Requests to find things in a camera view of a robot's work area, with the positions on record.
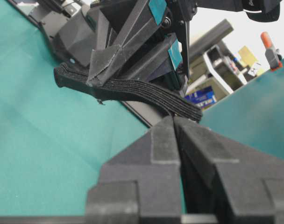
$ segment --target black fabric strap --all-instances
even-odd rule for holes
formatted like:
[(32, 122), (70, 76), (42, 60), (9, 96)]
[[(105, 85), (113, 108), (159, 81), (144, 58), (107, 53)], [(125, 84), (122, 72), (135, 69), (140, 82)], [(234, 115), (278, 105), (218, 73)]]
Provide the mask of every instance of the black fabric strap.
[(63, 63), (54, 69), (59, 87), (68, 87), (94, 96), (101, 101), (139, 101), (154, 105), (166, 115), (177, 115), (199, 122), (202, 111), (193, 103), (155, 84), (137, 80), (109, 79), (102, 87), (89, 86), (88, 71), (77, 71)]

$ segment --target teal tape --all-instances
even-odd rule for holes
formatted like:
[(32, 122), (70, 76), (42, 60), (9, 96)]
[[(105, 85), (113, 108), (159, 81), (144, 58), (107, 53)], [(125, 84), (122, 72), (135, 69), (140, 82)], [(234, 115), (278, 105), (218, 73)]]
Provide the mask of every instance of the teal tape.
[(176, 70), (179, 64), (183, 61), (183, 57), (179, 51), (178, 39), (172, 44), (171, 48), (168, 50), (170, 59), (173, 64), (174, 70)]
[(149, 7), (150, 7), (153, 17), (155, 18), (157, 25), (159, 25), (163, 20), (163, 16), (164, 16), (164, 13), (167, 7), (166, 1), (165, 0), (150, 0)]

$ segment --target screw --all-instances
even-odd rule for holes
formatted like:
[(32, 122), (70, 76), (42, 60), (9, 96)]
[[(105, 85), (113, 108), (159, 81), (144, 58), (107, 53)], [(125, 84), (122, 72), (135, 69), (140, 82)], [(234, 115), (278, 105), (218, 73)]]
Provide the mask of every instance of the screw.
[(165, 17), (164, 22), (162, 23), (162, 27), (164, 29), (167, 29), (169, 27), (171, 27), (171, 19), (169, 17)]

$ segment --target green table surface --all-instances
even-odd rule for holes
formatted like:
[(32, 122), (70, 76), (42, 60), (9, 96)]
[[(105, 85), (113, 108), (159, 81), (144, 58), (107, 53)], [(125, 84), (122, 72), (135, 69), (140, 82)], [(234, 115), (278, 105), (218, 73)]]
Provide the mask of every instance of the green table surface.
[(83, 215), (102, 163), (147, 130), (119, 102), (58, 88), (57, 65), (0, 0), (0, 216)]
[(284, 160), (282, 62), (283, 68), (264, 73), (206, 110), (200, 124)]

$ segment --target white wall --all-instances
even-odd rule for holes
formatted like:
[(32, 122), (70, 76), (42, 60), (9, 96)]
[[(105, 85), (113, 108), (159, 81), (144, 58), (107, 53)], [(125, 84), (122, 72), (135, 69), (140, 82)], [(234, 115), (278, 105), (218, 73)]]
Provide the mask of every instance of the white wall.
[(261, 62), (263, 68), (268, 70), (270, 67), (264, 56), (265, 48), (260, 39), (260, 34), (263, 31), (267, 31), (275, 47), (280, 49), (284, 57), (284, 0), (281, 2), (280, 19), (272, 23), (252, 21), (247, 17), (245, 12), (236, 13), (199, 8), (190, 24), (191, 42), (198, 39), (223, 19), (227, 19), (234, 27), (234, 31), (224, 38), (224, 42), (237, 56), (237, 52), (246, 45)]

